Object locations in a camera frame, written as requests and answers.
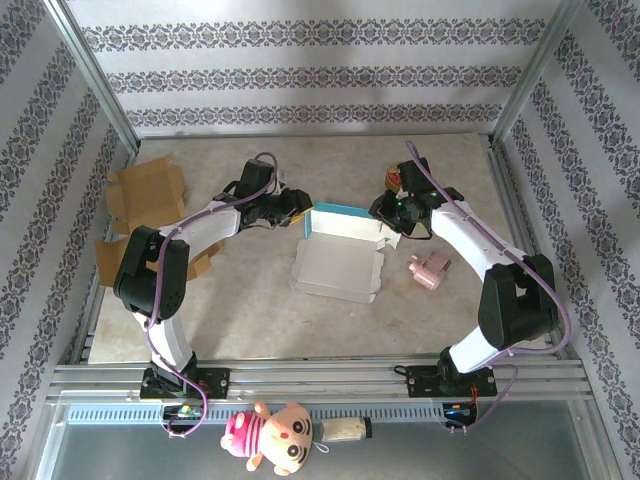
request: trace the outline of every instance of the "pink plush doll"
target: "pink plush doll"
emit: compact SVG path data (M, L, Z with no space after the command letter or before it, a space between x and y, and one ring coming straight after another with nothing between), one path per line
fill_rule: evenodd
M274 471L286 476L297 472L309 457L313 428L309 412L297 403L287 403L273 416L258 402L256 413L241 412L227 422L220 445L236 457L248 457L253 472L262 457L275 464Z

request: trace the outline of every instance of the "beige tabletop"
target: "beige tabletop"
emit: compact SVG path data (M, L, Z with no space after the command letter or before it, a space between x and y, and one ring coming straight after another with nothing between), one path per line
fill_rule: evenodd
M238 179L245 161L264 150L278 157L287 184L312 200L368 209L384 191L387 167L410 158L406 138L154 140L143 143L138 162L173 155L187 185L188 214ZM479 137L410 138L441 184L455 187L480 218L510 239ZM402 239L397 250L385 247L382 288L365 305L290 288L301 238L302 222L241 232L211 259L208 272L188 283L180 313L199 359L435 353L476 326L481 281L443 240ZM433 250L449 256L452 265L431 292L412 279L407 260ZM138 323L107 289L89 362L149 358Z

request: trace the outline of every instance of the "patterned wallpaper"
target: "patterned wallpaper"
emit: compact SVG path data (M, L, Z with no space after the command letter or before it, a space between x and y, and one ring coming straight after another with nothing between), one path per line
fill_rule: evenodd
M640 478L640 16L587 1L504 144L624 478Z
M558 0L69 0L141 137L488 133Z
M77 333L128 158L37 0L0 7L0 480L21 478L53 366Z

